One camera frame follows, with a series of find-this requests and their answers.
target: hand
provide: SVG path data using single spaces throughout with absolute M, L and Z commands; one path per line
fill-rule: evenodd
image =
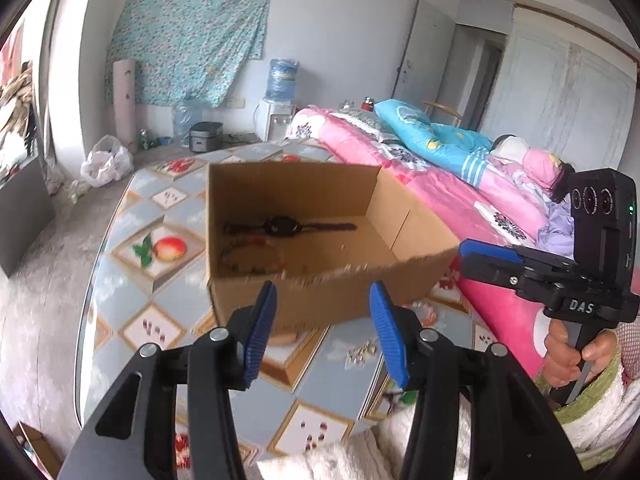
M 549 334 L 545 338 L 546 356 L 542 375 L 554 388 L 567 386 L 580 377 L 580 368 L 578 368 L 580 352 L 567 346 L 568 339 L 569 334 L 564 323 L 559 319 L 552 319 Z M 582 349 L 582 359 L 593 361 L 587 383 L 609 366 L 617 344 L 616 334 L 605 330 Z

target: electrical outlet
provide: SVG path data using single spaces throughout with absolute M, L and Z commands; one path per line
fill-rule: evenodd
M 244 108 L 244 97 L 231 97 L 226 100 L 227 108 Z

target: metal bolt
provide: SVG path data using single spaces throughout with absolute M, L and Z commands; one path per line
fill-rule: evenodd
M 505 357 L 509 353 L 509 349 L 502 343 L 491 345 L 491 353 L 496 357 Z
M 140 347 L 140 355 L 142 357 L 151 357 L 158 351 L 158 347 L 153 343 L 147 343 L 146 345 L 142 345 Z
M 433 343 L 438 340 L 438 333 L 433 328 L 425 328 L 420 330 L 420 339 L 425 343 Z
M 209 332 L 209 338 L 212 341 L 224 341 L 227 337 L 229 337 L 229 330 L 226 328 L 218 327 Z

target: door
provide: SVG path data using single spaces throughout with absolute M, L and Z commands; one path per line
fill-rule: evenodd
M 588 32 L 516 11 L 481 132 L 522 137 L 578 171 L 617 168 L 633 114 L 635 63 Z
M 449 57 L 455 22 L 425 0 L 418 0 L 398 81 L 392 97 L 424 110 L 435 101 Z

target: camera lens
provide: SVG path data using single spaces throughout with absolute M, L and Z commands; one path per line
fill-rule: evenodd
M 584 202 L 584 210 L 590 215 L 595 214 L 598 208 L 598 196 L 593 187 L 585 187 L 582 193 L 582 201 Z
M 580 206 L 582 205 L 582 195 L 577 189 L 574 189 L 571 192 L 571 205 L 574 209 L 580 209 Z
M 605 215 L 611 214 L 613 211 L 613 197 L 611 192 L 605 188 L 600 192 L 600 198 L 602 199 L 602 210 Z

